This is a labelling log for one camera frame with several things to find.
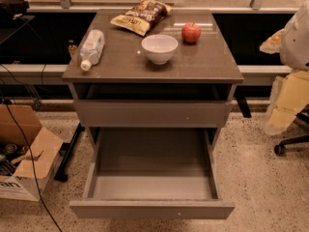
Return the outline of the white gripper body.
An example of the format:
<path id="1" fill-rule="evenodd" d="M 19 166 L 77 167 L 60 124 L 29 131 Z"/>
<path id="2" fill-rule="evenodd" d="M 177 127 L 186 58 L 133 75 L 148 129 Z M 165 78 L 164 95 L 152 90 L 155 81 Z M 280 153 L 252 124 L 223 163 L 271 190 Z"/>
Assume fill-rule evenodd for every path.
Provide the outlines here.
<path id="1" fill-rule="evenodd" d="M 280 95 L 276 102 L 278 108 L 293 114 L 299 113 L 309 104 L 309 72 L 292 72 L 284 78 Z"/>

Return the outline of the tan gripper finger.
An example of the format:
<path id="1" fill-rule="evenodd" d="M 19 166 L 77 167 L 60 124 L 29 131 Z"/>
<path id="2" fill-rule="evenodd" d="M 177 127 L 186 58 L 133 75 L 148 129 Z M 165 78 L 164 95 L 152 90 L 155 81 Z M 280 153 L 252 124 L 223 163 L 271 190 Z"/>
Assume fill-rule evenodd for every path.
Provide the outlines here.
<path id="1" fill-rule="evenodd" d="M 278 30 L 272 36 L 270 36 L 265 42 L 260 45 L 260 50 L 263 53 L 274 54 L 280 52 L 281 39 L 284 30 Z"/>
<path id="2" fill-rule="evenodd" d="M 266 121 L 264 124 L 264 131 L 269 135 L 277 135 L 287 130 L 296 118 L 298 110 L 269 107 L 266 113 Z"/>

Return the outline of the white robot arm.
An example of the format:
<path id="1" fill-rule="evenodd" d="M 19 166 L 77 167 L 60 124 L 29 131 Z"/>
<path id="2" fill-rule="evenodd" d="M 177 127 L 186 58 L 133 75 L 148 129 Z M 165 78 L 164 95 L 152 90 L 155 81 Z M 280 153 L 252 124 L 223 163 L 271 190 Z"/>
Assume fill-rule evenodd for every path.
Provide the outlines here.
<path id="1" fill-rule="evenodd" d="M 272 84 L 265 133 L 280 134 L 309 104 L 309 2 L 304 2 L 285 27 L 260 46 L 263 53 L 278 53 L 292 70 Z"/>

